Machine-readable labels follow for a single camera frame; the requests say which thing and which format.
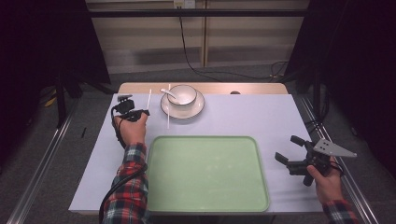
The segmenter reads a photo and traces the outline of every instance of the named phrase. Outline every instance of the table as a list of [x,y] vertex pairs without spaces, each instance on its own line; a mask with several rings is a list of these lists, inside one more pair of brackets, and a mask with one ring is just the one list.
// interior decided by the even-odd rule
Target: table
[[[152,90],[147,145],[159,135],[247,135],[259,146],[263,172],[270,195],[270,206],[262,215],[321,212],[315,188],[303,185],[303,176],[291,176],[287,168],[274,159],[279,152],[291,161],[305,157],[305,149],[290,141],[292,135],[309,140],[301,116],[282,84],[268,83],[187,83],[205,96],[203,112],[193,119],[172,119],[166,128],[167,116],[160,109],[159,89],[178,83],[126,83],[120,93],[132,93],[136,109],[146,108]],[[229,94],[239,91],[242,94]],[[117,103],[116,95],[111,106]],[[120,166],[123,149],[110,124],[109,112],[104,121],[90,161],[84,172],[69,210],[81,214],[97,214],[100,202],[111,186]]]

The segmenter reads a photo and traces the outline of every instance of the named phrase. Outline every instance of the hand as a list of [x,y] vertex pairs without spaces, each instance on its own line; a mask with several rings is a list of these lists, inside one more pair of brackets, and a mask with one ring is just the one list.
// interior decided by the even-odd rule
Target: hand
[[323,176],[313,165],[307,166],[306,169],[315,179],[318,199],[322,204],[333,200],[344,199],[341,191],[339,171],[331,168],[330,172],[326,176]]
[[116,125],[120,125],[121,137],[126,146],[135,143],[145,144],[147,114],[142,113],[140,119],[136,122],[131,122],[127,119],[122,120],[120,117],[115,117],[114,119]]

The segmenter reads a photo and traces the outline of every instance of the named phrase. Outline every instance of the white table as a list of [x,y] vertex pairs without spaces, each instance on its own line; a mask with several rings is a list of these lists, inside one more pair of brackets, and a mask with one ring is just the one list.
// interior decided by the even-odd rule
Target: white table
[[[147,107],[148,93],[134,94],[132,99],[136,109]],[[161,135],[251,136],[259,146],[270,198],[270,206],[262,214],[322,211],[314,185],[306,187],[303,176],[289,175],[288,169],[274,158],[276,152],[291,161],[305,158],[305,148],[290,141],[292,135],[310,139],[291,95],[204,93],[204,97],[205,108],[201,114],[193,119],[171,119],[170,128],[167,129],[167,116],[160,107],[162,95],[152,94],[146,136],[148,148],[152,140]],[[110,121],[110,108],[116,104],[117,95],[114,95],[87,168],[69,207],[72,212],[97,214],[120,166],[123,148],[117,141]]]

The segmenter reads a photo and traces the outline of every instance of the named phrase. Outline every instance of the plate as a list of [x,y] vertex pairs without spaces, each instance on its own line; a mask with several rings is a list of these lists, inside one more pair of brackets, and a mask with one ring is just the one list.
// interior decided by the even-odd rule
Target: plate
[[174,119],[190,119],[198,115],[202,109],[204,109],[204,105],[205,98],[199,91],[197,91],[197,98],[195,99],[195,102],[192,103],[188,109],[185,106],[174,105],[170,103],[168,97],[166,97],[166,94],[161,99],[161,108],[163,109],[163,112],[168,115],[169,106],[169,117]]
[[270,203],[249,136],[158,136],[147,174],[153,213],[260,213]]

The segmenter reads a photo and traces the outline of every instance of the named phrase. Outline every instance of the red plaid shirt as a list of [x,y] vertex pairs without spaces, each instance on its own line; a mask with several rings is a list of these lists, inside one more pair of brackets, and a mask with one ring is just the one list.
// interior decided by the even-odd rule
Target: red plaid shirt
[[323,204],[323,211],[330,220],[330,224],[358,224],[359,221],[352,212],[346,200],[331,201]]
[[[142,168],[146,164],[145,158],[145,145],[135,144],[126,147],[122,165],[113,180],[113,186]],[[139,175],[128,181],[107,199],[102,223],[150,223],[147,209],[148,192],[149,182],[146,175]]]

